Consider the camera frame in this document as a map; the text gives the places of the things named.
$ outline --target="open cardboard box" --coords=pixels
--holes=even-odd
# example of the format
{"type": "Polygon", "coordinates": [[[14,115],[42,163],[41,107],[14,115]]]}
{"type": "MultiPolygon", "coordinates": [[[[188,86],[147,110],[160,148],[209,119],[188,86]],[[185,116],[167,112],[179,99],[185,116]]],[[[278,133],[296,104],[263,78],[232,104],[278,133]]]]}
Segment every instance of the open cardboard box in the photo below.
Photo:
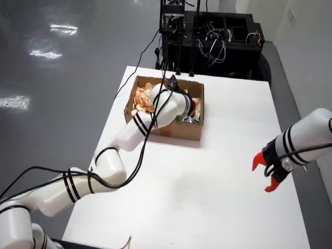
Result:
{"type": "MultiPolygon", "coordinates": [[[[128,123],[132,119],[131,111],[133,109],[133,103],[135,98],[136,89],[138,87],[145,87],[146,83],[151,83],[153,86],[162,82],[161,78],[143,77],[137,76],[131,89],[130,96],[126,107],[124,108],[124,118],[128,123]]],[[[192,98],[201,99],[201,113],[199,118],[199,124],[177,122],[173,120],[168,126],[162,127],[157,130],[151,131],[151,134],[177,137],[179,139],[200,140],[201,132],[204,123],[204,85],[195,81],[178,79],[178,86],[185,90],[188,89],[188,93],[192,98]]]]}

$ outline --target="electronic equipment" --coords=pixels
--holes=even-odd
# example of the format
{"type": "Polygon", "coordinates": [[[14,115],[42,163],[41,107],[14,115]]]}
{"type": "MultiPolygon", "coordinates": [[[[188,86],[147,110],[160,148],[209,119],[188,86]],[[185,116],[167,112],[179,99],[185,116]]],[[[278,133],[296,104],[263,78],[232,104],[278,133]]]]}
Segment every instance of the electronic equipment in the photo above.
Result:
{"type": "Polygon", "coordinates": [[[200,1],[197,11],[185,11],[178,2],[160,4],[162,56],[170,71],[262,80],[265,39],[251,14],[199,12],[200,1]]]}

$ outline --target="snack package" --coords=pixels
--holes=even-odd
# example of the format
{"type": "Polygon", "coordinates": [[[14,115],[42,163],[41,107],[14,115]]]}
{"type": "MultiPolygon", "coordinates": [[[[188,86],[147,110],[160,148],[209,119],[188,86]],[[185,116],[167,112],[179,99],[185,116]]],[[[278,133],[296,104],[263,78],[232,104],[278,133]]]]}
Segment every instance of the snack package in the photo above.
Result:
{"type": "Polygon", "coordinates": [[[199,98],[192,98],[192,100],[195,103],[195,108],[192,113],[190,113],[186,118],[182,116],[176,116],[175,120],[177,122],[199,123],[199,117],[201,114],[201,101],[199,98]]]}

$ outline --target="white table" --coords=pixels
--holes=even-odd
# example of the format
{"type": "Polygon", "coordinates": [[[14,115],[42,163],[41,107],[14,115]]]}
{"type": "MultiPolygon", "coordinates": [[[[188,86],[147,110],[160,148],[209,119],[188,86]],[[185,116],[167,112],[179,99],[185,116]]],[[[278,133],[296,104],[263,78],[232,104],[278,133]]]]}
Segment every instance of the white table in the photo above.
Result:
{"type": "MultiPolygon", "coordinates": [[[[127,67],[121,85],[133,71],[127,67]]],[[[136,74],[161,77],[146,68],[136,74]]],[[[151,136],[137,177],[117,192],[80,200],[63,240],[114,249],[130,235],[132,249],[309,248],[292,176],[266,193],[264,167],[252,172],[253,157],[280,133],[268,83],[177,78],[205,85],[201,141],[151,136]]],[[[126,125],[123,109],[134,79],[116,98],[100,142],[126,125]]],[[[128,175],[141,147],[120,152],[128,175]]]]}

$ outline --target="white wall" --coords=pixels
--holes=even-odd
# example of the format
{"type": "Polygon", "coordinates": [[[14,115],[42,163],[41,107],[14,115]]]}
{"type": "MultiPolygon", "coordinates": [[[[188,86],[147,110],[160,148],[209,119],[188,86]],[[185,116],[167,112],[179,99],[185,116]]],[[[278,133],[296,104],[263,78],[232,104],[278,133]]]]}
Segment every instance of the white wall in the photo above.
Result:
{"type": "Polygon", "coordinates": [[[274,42],[288,0],[237,0],[236,13],[251,13],[265,40],[274,42]]]}
{"type": "MultiPolygon", "coordinates": [[[[302,117],[318,107],[332,110],[331,12],[331,0],[289,0],[276,37],[275,45],[302,117]],[[297,19],[294,27],[288,21],[289,8],[297,19]]],[[[332,155],[317,162],[332,201],[332,155]]]]}
{"type": "MultiPolygon", "coordinates": [[[[191,6],[186,4],[185,9],[196,11],[197,0],[186,0],[186,1],[190,4],[193,4],[195,7],[191,7],[191,6]]],[[[199,7],[200,11],[206,11],[205,1],[206,0],[201,0],[201,4],[200,4],[200,7],[199,7]]],[[[218,12],[218,7],[219,7],[219,0],[208,0],[207,1],[207,10],[208,10],[208,12],[218,12]]]]}
{"type": "Polygon", "coordinates": [[[249,0],[237,0],[235,3],[236,13],[247,13],[249,0]]]}

